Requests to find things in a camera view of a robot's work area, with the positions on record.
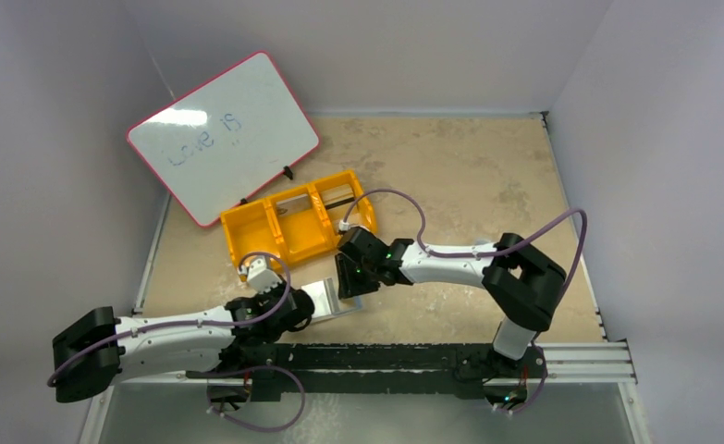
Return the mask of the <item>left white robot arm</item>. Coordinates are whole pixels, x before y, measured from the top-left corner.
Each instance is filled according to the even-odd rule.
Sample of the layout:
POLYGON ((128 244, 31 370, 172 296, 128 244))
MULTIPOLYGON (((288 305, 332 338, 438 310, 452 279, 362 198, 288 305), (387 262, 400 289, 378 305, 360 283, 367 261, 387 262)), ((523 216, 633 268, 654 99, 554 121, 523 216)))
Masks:
POLYGON ((314 312, 306 291, 285 285, 195 314, 126 317, 95 308, 53 338, 55 372, 47 384, 58 402, 71 403, 141 376, 262 365, 266 345, 306 328, 314 312))

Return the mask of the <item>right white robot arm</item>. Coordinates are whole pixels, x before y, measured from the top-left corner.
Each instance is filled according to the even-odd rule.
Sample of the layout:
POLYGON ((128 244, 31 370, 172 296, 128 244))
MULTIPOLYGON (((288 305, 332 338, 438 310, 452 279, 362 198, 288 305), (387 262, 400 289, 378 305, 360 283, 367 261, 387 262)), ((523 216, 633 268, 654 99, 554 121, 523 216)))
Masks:
POLYGON ((339 259, 348 278, 365 278, 374 290, 386 286, 446 283, 486 290, 504 314, 493 338, 493 354, 521 360, 538 334, 549 330, 568 282, 566 271, 515 233, 473 246, 419 245, 396 239, 386 244, 362 227, 340 238, 339 259))

